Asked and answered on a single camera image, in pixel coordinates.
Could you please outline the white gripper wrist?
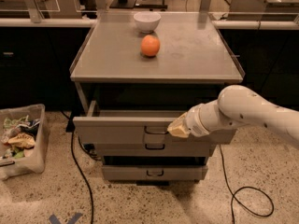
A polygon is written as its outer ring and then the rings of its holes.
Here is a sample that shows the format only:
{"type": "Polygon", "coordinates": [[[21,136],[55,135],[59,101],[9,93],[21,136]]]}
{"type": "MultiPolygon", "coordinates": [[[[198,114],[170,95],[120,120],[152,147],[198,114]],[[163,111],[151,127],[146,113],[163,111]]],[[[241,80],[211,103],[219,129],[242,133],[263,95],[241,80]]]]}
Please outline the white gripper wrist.
{"type": "Polygon", "coordinates": [[[209,135],[218,124],[215,103],[200,104],[192,107],[172,121],[167,131],[175,137],[188,138],[189,134],[196,137],[209,135]]]}

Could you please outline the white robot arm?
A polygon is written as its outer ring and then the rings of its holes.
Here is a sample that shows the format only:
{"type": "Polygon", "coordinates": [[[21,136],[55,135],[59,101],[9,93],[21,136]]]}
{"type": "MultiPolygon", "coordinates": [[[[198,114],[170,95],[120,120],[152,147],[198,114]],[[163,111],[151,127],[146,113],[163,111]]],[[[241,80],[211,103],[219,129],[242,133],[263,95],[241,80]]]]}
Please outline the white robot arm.
{"type": "Polygon", "coordinates": [[[299,148],[299,112],[270,103],[240,85],[224,88],[212,102],[193,106],[172,121],[167,131],[180,138],[202,137],[245,125],[265,127],[299,148]]]}

